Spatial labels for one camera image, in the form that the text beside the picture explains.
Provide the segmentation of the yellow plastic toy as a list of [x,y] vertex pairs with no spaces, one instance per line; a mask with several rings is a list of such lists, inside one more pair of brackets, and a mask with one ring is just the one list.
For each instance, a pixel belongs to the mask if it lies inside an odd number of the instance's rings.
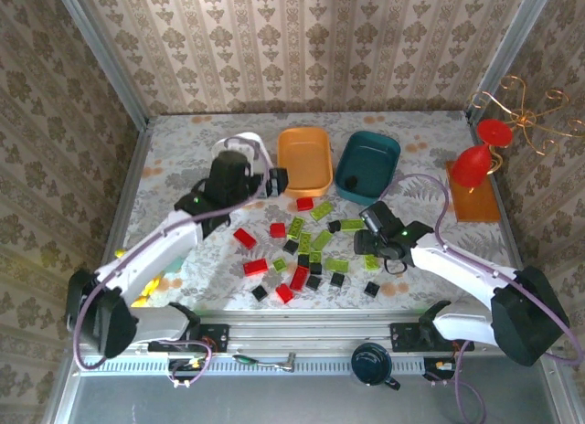
[[143,307],[160,283],[162,268],[160,255],[147,249],[132,258],[123,270],[116,272],[109,287],[119,288],[129,306]]

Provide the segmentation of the orange rectangular board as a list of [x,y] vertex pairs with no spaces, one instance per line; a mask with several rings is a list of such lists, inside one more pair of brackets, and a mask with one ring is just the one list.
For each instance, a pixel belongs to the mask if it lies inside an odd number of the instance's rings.
[[454,161],[448,161],[446,171],[452,198],[451,208],[457,221],[463,223],[498,223],[501,215],[490,178],[486,177],[476,188],[465,188],[452,180],[453,165]]

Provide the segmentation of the grey metal shelf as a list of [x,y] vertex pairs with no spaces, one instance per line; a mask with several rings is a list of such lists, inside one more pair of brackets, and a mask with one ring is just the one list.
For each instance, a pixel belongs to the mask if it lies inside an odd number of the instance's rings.
[[461,400],[451,385],[401,378],[401,389],[343,376],[203,376],[175,388],[165,376],[74,376],[43,424],[585,424],[585,409],[543,371],[499,360],[469,366]]

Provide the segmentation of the aluminium frame post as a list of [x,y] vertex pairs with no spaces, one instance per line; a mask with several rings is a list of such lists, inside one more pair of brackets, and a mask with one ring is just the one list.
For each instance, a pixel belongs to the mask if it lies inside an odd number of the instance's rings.
[[130,80],[122,69],[122,64],[114,53],[115,43],[106,38],[105,31],[86,0],[61,0],[61,2],[100,64],[136,129],[143,132],[147,128],[149,114],[134,92]]
[[467,101],[465,116],[472,124],[483,116],[485,103],[479,92],[497,91],[500,79],[510,70],[548,0],[490,0],[481,19],[481,36],[474,42],[473,62],[482,66],[476,87]]

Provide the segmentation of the white plastic container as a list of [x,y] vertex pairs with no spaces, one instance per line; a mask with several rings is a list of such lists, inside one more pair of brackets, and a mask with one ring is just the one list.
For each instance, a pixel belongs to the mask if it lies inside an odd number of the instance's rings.
[[[255,132],[242,132],[234,136],[239,136],[257,142],[256,154],[254,158],[243,154],[250,164],[251,173],[249,176],[249,190],[250,194],[256,194],[258,199],[266,199],[268,197],[268,178],[269,172],[275,171],[276,167],[272,162],[271,156],[261,139]],[[228,139],[224,138],[216,142],[211,148],[212,158],[216,158],[220,153],[229,151],[224,147],[224,142]]]

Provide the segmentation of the black connector with yellow plug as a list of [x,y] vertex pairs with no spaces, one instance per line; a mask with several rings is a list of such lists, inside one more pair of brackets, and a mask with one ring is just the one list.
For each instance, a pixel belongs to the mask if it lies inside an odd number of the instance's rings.
[[430,382],[447,382],[455,375],[455,362],[435,357],[424,357],[423,377]]
[[205,367],[206,362],[205,357],[170,359],[168,373],[172,376],[193,377]]

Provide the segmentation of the metal ratchet tool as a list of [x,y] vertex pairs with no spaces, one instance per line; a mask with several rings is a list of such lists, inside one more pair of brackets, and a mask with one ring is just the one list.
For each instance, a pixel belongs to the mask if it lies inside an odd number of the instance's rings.
[[269,369],[273,369],[276,371],[281,371],[285,373],[293,373],[295,371],[295,352],[290,352],[287,356],[287,359],[283,362],[259,362],[257,364],[258,367],[265,367]]

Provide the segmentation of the orange plastic container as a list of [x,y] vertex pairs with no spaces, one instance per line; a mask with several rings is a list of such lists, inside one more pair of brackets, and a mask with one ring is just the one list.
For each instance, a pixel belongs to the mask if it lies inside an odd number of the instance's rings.
[[333,182],[329,135],[321,127],[284,130],[278,137],[278,166],[288,175],[287,196],[324,196]]

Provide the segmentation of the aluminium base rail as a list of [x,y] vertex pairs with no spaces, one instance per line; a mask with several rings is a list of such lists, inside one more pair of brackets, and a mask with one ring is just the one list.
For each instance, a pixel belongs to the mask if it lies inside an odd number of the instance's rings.
[[[268,355],[313,350],[333,355],[369,339],[380,339],[384,345],[391,345],[389,326],[413,322],[411,313],[374,311],[226,311],[198,315],[178,304],[131,309],[120,323],[111,323],[104,328],[88,314],[83,320],[80,341],[93,347],[95,354],[112,359],[128,354],[132,349],[142,347],[147,350],[148,344],[154,341],[177,339],[189,326],[221,323],[229,326],[229,344],[227,351],[220,354]],[[194,355],[200,352],[149,353]]]

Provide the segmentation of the floral tablecloth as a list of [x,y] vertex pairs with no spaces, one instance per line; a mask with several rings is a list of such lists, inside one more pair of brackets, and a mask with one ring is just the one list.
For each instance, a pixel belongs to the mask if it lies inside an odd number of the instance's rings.
[[[494,263],[515,266],[509,258],[499,224],[458,222],[443,199],[445,164],[473,143],[460,111],[281,113],[213,116],[165,116],[152,122],[153,135],[133,203],[123,246],[130,248],[156,228],[174,203],[186,194],[210,167],[210,151],[222,138],[257,133],[270,154],[276,154],[284,130],[316,126],[329,135],[331,155],[338,160],[349,137],[358,131],[380,133],[399,142],[398,183],[385,200],[404,222],[418,220],[439,226],[441,237]],[[283,240],[272,238],[272,223],[289,224],[298,214],[287,196],[258,201],[233,214],[229,226],[216,230],[190,252],[181,271],[167,273],[147,300],[149,307],[181,303],[202,313],[211,311],[391,310],[423,311],[440,300],[466,300],[467,294],[445,279],[419,269],[397,265],[366,270],[353,251],[353,236],[338,232],[326,245],[325,258],[347,260],[349,269],[341,288],[330,284],[324,271],[317,291],[303,289],[287,304],[275,289],[288,282],[297,266],[295,256],[282,250]],[[238,228],[256,240],[246,249],[233,236]],[[272,262],[284,258],[288,268],[279,273]],[[266,259],[269,269],[245,276],[243,264]],[[376,297],[364,294],[369,281],[380,286]],[[257,302],[251,291],[262,285],[268,296]]]

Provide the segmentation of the dark blue mug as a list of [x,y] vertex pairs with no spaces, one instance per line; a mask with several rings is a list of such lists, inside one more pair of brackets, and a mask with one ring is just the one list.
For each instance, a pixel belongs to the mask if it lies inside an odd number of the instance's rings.
[[351,369],[356,378],[369,387],[386,385],[399,391],[401,384],[392,376],[392,360],[385,347],[376,343],[360,344],[351,356]]

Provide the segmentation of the red plastic goblet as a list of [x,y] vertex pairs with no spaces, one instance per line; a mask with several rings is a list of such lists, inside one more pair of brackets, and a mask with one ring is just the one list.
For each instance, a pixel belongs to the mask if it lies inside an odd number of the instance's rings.
[[479,122],[476,131],[481,143],[462,152],[451,170],[453,181],[469,189],[479,186],[501,167],[503,157],[496,149],[507,147],[513,140],[511,128],[495,119]]

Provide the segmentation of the teal plastic container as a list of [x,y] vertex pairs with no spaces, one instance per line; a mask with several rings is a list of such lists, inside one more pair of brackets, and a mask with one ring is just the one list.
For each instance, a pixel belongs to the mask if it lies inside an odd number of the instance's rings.
[[[368,131],[348,139],[335,172],[336,193],[352,203],[369,206],[392,182],[401,148],[392,137]],[[347,190],[345,180],[354,175],[357,186]]]

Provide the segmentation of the aluminium table side rail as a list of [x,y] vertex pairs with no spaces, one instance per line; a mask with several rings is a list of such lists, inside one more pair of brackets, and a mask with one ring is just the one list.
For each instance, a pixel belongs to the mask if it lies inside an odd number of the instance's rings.
[[152,122],[148,122],[138,133],[132,160],[124,180],[122,192],[109,231],[108,239],[101,259],[101,266],[115,260],[115,251],[123,247],[125,234],[129,226],[136,192],[142,177],[145,160],[149,152],[153,135]]
[[501,219],[498,222],[498,224],[499,224],[500,230],[502,232],[502,240],[505,243],[505,247],[506,247],[506,250],[509,254],[509,258],[512,261],[512,264],[516,265],[520,261],[519,254],[517,252],[517,248],[515,247],[515,242],[513,241],[513,236],[511,235],[511,228],[509,225],[508,218],[507,218],[505,211],[504,211],[502,197],[501,197],[500,192],[498,190],[497,183],[496,183],[495,178],[494,178],[494,173],[488,175],[487,177],[490,178],[490,182],[492,184],[492,187],[494,188],[496,202],[497,202],[497,205],[499,207],[499,211],[500,211],[500,215],[501,215]]

